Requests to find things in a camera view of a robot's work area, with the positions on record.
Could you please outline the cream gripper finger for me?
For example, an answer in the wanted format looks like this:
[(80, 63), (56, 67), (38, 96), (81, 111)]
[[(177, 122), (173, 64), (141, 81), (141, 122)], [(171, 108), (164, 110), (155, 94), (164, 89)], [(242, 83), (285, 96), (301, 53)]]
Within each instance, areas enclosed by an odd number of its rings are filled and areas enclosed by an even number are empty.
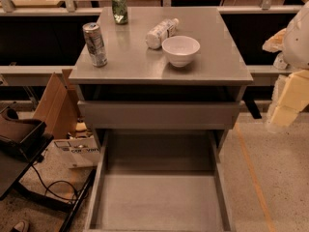
[(277, 52), (283, 49), (283, 39), (286, 29), (278, 31), (276, 34), (266, 40), (262, 46), (262, 50), (267, 52)]
[(309, 105), (309, 71), (280, 75), (275, 82), (272, 102), (267, 111), (266, 128), (280, 132), (289, 127)]

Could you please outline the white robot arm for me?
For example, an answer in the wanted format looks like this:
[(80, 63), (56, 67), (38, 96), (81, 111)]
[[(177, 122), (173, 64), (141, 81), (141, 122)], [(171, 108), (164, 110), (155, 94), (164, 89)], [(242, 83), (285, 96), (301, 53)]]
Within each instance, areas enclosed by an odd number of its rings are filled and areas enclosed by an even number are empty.
[(296, 69), (288, 76), (278, 77), (267, 112), (267, 130), (283, 131), (309, 104), (309, 2), (286, 28), (266, 40), (262, 49), (279, 51), (273, 63), (277, 69)]

